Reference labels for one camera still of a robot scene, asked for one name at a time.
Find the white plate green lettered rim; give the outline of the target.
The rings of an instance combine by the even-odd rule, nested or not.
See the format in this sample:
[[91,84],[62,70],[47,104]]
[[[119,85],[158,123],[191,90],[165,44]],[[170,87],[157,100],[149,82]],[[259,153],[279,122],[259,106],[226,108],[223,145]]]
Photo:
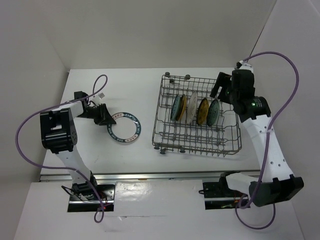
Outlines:
[[141,135],[142,126],[139,119],[129,112],[117,112],[112,115],[116,124],[108,124],[107,132],[118,143],[129,144]]

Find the blue floral plate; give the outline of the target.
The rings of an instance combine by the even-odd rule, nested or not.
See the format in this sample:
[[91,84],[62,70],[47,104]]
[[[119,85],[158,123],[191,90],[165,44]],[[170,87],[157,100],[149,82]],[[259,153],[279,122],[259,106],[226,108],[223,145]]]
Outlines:
[[174,101],[173,101],[172,107],[171,107],[171,113],[170,113],[170,120],[171,121],[176,120],[176,117],[177,117],[177,114],[179,111],[179,107],[180,107],[180,102],[181,102],[181,97],[177,94]]
[[219,117],[219,112],[220,112],[220,104],[217,99],[214,99],[209,108],[208,108],[208,114],[206,117],[206,124],[211,127],[215,124]]

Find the yellow patterned plate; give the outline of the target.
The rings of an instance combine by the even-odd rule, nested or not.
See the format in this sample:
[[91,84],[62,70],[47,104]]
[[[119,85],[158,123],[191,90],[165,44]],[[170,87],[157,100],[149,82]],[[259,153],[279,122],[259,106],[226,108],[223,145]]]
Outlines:
[[197,114],[196,114],[196,124],[198,126],[202,125],[205,122],[208,116],[208,111],[209,111],[209,101],[205,97],[201,100],[197,110]]
[[183,117],[183,114],[186,110],[186,105],[187,105],[187,96],[185,94],[183,94],[180,98],[180,104],[179,104],[179,108],[178,108],[178,113],[176,115],[175,120],[176,121],[180,121],[181,118]]

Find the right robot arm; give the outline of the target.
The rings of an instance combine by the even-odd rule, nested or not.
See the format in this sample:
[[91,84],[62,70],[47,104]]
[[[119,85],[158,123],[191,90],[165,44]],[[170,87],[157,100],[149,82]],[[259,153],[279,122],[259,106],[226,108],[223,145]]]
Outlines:
[[246,194],[255,206],[263,207],[290,200],[304,187],[304,181],[289,167],[273,129],[274,116],[267,100],[255,95],[254,83],[254,74],[248,69],[220,72],[210,95],[232,105],[250,136],[260,166],[259,178],[226,173],[218,190],[223,196],[236,190]]

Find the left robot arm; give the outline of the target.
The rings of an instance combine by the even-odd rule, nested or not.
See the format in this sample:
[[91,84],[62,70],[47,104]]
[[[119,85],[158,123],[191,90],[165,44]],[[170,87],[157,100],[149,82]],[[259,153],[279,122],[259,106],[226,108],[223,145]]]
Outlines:
[[77,149],[78,134],[75,118],[92,119],[98,126],[115,125],[104,103],[89,106],[88,94],[74,92],[75,102],[40,113],[40,133],[43,147],[55,154],[67,168],[72,179],[70,192],[86,200],[97,200],[99,187]]

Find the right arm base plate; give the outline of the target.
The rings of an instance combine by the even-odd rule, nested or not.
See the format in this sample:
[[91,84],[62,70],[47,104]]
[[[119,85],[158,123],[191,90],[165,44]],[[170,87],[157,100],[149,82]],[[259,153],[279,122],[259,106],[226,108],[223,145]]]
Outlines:
[[229,189],[223,179],[204,181],[198,193],[204,197],[206,210],[234,209],[243,196],[242,192]]

